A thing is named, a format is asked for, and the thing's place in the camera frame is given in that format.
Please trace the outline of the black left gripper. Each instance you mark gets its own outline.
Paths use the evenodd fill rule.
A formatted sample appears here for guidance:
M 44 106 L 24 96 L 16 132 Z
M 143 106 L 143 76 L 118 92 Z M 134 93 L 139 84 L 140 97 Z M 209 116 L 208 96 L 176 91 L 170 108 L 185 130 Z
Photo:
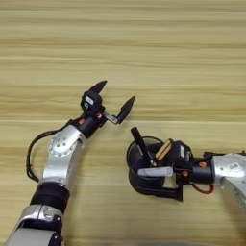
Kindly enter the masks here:
M 95 93 L 100 93 L 108 81 L 101 81 L 90 88 Z M 115 117 L 106 111 L 98 111 L 93 115 L 83 113 L 79 118 L 70 121 L 70 124 L 77 128 L 85 138 L 90 138 L 107 121 L 113 124 L 121 124 L 130 113 L 135 97 L 131 97 L 121 108 L 120 113 Z

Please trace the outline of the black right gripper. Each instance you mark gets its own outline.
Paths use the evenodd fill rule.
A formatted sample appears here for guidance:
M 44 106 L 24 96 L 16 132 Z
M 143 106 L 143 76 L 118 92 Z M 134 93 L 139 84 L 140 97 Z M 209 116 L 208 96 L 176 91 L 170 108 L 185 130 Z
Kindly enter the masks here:
M 175 188 L 151 189 L 146 188 L 148 195 L 161 198 L 183 200 L 183 186 L 191 185 L 202 194 L 209 195 L 214 191 L 214 171 L 208 160 L 198 160 L 195 163 L 175 164 L 177 190 Z

